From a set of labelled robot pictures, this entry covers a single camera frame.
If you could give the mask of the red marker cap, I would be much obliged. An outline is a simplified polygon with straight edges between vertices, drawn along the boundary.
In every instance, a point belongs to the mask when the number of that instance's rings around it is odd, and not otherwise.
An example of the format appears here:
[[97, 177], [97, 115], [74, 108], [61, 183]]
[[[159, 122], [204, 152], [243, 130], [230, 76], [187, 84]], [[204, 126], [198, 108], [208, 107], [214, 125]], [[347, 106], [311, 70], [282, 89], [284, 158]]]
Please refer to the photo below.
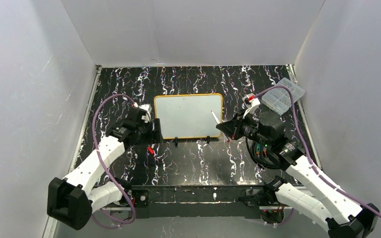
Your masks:
[[151, 154], [153, 156], [155, 155], [154, 150], [150, 146], [147, 147], [147, 151], [148, 151], [149, 154]]

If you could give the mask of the red white marker pen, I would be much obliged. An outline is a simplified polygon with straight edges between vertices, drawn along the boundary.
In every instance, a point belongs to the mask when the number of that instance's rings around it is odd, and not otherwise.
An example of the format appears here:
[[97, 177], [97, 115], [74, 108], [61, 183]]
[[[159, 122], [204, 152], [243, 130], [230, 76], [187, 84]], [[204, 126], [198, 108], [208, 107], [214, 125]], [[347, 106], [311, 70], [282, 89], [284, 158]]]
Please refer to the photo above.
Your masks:
[[[218, 117], [216, 116], [216, 114], [214, 113], [214, 111], [211, 111], [211, 114], [212, 114], [214, 120], [216, 121], [216, 124], [219, 124], [220, 121], [219, 121]], [[230, 138], [226, 134], [224, 134], [224, 136], [226, 137], [226, 141], [228, 143], [230, 143]]]

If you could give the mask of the yellow framed whiteboard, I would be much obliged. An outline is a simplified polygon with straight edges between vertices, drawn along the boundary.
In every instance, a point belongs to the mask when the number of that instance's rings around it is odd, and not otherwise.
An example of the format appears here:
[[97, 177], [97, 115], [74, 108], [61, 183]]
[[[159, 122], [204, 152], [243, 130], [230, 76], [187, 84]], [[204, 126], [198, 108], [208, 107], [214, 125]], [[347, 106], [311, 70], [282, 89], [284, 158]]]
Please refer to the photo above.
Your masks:
[[164, 140], [218, 138], [211, 111], [222, 122], [223, 96], [211, 94], [159, 95], [154, 98], [155, 117], [160, 119]]

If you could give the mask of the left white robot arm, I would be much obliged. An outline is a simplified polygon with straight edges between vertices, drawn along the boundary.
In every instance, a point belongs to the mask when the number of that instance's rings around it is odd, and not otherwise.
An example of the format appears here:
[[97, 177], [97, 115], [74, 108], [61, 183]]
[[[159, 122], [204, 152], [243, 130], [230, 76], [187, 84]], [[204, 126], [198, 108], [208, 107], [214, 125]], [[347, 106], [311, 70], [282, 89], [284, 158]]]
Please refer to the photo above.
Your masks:
[[122, 179], [94, 185], [110, 165], [128, 148], [149, 145], [162, 140], [160, 120], [150, 116], [149, 104], [133, 106], [127, 117], [118, 120], [102, 137], [98, 148], [64, 178], [54, 178], [48, 186], [47, 214], [80, 230], [97, 210], [113, 202], [125, 200], [131, 186]]

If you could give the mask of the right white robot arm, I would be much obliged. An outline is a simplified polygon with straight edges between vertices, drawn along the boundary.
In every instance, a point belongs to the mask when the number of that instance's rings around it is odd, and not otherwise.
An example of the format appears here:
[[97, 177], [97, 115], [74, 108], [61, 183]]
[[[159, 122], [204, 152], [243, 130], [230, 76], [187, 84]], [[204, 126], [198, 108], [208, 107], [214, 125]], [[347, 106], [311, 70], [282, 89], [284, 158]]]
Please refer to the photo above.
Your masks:
[[316, 166], [309, 163], [303, 147], [285, 136], [285, 124], [278, 114], [264, 112], [259, 121], [255, 121], [251, 114], [245, 117], [237, 113], [216, 128], [232, 140], [245, 137], [261, 144], [263, 155], [312, 193], [309, 196], [276, 176], [263, 186], [270, 202], [293, 207], [319, 224], [331, 238], [365, 238], [376, 227], [378, 218], [372, 211], [339, 193], [338, 186], [331, 180], [321, 179], [325, 174], [315, 172]]

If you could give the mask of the orange green sensor plug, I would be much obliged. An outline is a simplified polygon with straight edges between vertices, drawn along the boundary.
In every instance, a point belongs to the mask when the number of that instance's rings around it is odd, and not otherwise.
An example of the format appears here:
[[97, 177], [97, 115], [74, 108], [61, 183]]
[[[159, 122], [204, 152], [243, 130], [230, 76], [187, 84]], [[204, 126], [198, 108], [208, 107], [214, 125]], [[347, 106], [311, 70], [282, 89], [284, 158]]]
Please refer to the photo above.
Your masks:
[[260, 144], [257, 144], [257, 143], [255, 144], [255, 146], [254, 146], [254, 153], [257, 156], [262, 157], [263, 152], [262, 152], [262, 146]]

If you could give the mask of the clear plastic compartment box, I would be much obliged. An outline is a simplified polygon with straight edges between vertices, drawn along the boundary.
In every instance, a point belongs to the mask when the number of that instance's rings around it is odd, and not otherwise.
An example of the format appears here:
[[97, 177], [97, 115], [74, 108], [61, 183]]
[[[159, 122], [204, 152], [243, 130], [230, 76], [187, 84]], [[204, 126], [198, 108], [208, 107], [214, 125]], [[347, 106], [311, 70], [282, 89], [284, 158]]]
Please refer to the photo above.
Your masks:
[[[276, 85], [287, 87], [291, 91], [294, 102], [298, 101], [306, 92], [288, 78], [282, 78]], [[274, 88], [266, 92], [261, 97], [261, 102], [280, 116], [291, 108], [289, 93], [283, 88]]]

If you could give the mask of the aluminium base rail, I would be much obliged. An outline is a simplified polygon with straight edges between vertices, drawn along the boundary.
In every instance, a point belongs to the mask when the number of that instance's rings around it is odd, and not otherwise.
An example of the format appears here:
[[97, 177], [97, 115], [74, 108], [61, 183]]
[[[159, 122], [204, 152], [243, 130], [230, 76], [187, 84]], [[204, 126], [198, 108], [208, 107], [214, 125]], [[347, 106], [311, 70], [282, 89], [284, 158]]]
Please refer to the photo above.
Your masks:
[[126, 224], [151, 217], [242, 217], [257, 219], [278, 202], [262, 185], [128, 185], [112, 182], [86, 192], [52, 182], [48, 190], [48, 222], [43, 237], [52, 238], [57, 222], [82, 229], [96, 212], [126, 212]]

